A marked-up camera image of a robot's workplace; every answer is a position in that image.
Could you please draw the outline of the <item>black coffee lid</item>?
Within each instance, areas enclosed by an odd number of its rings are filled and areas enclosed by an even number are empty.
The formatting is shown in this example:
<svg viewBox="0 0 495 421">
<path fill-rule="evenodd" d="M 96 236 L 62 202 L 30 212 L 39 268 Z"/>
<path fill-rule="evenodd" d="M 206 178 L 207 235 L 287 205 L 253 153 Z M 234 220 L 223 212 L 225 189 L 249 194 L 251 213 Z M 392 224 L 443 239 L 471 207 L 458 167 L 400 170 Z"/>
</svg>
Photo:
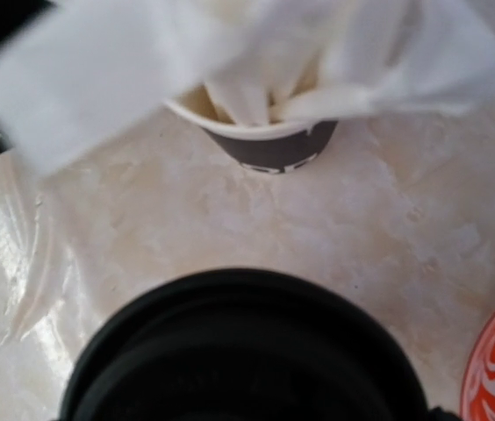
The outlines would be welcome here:
<svg viewBox="0 0 495 421">
<path fill-rule="evenodd" d="M 254 268 L 187 275 L 114 313 L 61 420 L 426 420 L 397 341 L 347 299 Z"/>
</svg>

